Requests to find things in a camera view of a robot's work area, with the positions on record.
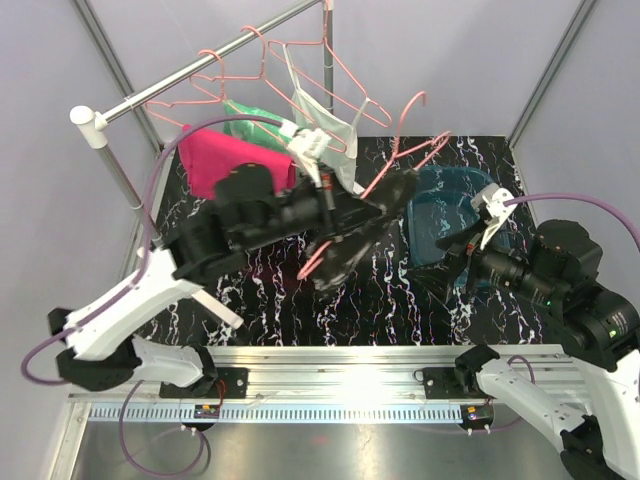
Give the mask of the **magenta trousers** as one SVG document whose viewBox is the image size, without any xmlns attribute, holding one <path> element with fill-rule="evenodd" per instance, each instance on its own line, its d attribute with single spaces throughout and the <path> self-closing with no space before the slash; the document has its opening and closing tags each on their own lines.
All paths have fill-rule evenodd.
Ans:
<svg viewBox="0 0 640 480">
<path fill-rule="evenodd" d="M 267 167 L 276 192 L 296 183 L 295 167 L 288 155 L 207 128 L 182 140 L 178 152 L 191 194 L 198 198 L 214 199 L 215 184 L 245 163 Z"/>
</svg>

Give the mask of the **pink hanger of black trousers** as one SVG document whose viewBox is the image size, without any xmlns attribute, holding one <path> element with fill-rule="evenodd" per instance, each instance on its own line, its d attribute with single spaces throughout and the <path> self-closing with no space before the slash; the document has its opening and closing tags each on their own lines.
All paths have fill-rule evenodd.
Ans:
<svg viewBox="0 0 640 480">
<path fill-rule="evenodd" d="M 425 91 L 419 91 L 416 93 L 406 104 L 404 107 L 398 122 L 398 131 L 396 136 L 394 137 L 392 154 L 390 159 L 386 162 L 385 166 L 382 170 L 377 174 L 377 176 L 370 182 L 367 188 L 362 192 L 361 197 L 366 198 L 373 189 L 377 186 L 377 184 L 382 180 L 382 178 L 386 175 L 388 170 L 393 166 L 396 160 L 399 160 L 402 157 L 410 155 L 416 151 L 422 150 L 426 147 L 432 147 L 432 150 L 428 152 L 424 158 L 414 167 L 414 170 L 420 170 L 423 166 L 425 166 L 431 159 L 433 159 L 442 148 L 448 143 L 451 132 L 445 131 L 440 135 L 432 138 L 431 140 L 427 140 L 416 147 L 412 147 L 410 149 L 406 149 L 402 152 L 399 151 L 400 148 L 400 137 L 402 133 L 402 127 L 404 125 L 405 118 L 412 108 L 412 106 L 418 101 L 422 101 L 422 105 L 425 106 L 427 104 L 427 93 Z M 298 280 L 306 279 L 322 262 L 321 255 L 324 251 L 332 244 L 332 241 L 326 241 L 321 246 L 319 246 L 314 253 L 311 255 L 310 259 L 301 267 L 299 272 L 297 273 Z"/>
</svg>

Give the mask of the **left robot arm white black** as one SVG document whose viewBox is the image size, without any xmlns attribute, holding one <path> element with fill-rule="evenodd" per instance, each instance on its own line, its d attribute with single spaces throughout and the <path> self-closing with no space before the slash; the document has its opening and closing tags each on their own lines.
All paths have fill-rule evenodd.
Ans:
<svg viewBox="0 0 640 480">
<path fill-rule="evenodd" d="M 218 372 L 206 347 L 159 345 L 135 331 L 169 304 L 243 269 L 249 252 L 307 230 L 332 239 L 346 253 L 339 271 L 347 274 L 357 261 L 348 240 L 372 234 L 392 212 L 379 194 L 356 196 L 327 169 L 318 182 L 305 179 L 277 193 L 266 167 L 242 164 L 214 191 L 207 208 L 185 220 L 162 246 L 145 252 L 141 268 L 112 291 L 82 309 L 49 313 L 52 332 L 69 333 L 56 357 L 64 381 L 101 392 L 135 379 L 171 384 L 195 397 L 209 395 Z"/>
</svg>

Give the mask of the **green tie-dye trousers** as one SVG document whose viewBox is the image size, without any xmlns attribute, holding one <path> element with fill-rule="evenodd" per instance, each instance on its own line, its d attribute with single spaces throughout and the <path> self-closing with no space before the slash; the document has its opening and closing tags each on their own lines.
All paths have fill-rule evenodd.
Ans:
<svg viewBox="0 0 640 480">
<path fill-rule="evenodd" d="M 276 152 L 286 152 L 287 145 L 300 129 L 294 122 L 257 107 L 245 106 L 232 100 L 225 100 L 223 107 L 226 115 L 259 116 L 278 122 L 278 125 L 271 125 L 262 121 L 232 120 L 225 122 L 223 126 L 226 135 Z"/>
</svg>

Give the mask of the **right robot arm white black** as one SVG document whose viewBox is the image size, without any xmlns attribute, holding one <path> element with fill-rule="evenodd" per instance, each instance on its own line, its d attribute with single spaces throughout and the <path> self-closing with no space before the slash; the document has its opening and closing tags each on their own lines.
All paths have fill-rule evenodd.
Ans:
<svg viewBox="0 0 640 480">
<path fill-rule="evenodd" d="M 518 256 L 481 247 L 481 225 L 439 239 L 444 257 L 410 269 L 409 278 L 443 303 L 465 274 L 468 290 L 486 283 L 544 309 L 548 339 L 572 358 L 592 412 L 555 400 L 487 345 L 456 358 L 456 389 L 505 403 L 554 446 L 575 479 L 638 478 L 639 313 L 598 282 L 602 248 L 579 223 L 548 220 Z"/>
</svg>

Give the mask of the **pink hanger of magenta trousers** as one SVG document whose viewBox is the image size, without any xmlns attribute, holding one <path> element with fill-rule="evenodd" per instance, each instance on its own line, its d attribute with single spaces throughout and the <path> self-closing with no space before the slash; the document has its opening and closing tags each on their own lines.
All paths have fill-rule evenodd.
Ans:
<svg viewBox="0 0 640 480">
<path fill-rule="evenodd" d="M 182 128 L 189 123 L 182 110 L 204 109 L 212 111 L 227 100 L 225 92 L 225 63 L 218 52 L 202 49 L 199 60 L 209 60 L 202 68 L 178 80 L 165 92 L 146 100 L 143 107 L 155 119 Z"/>
</svg>

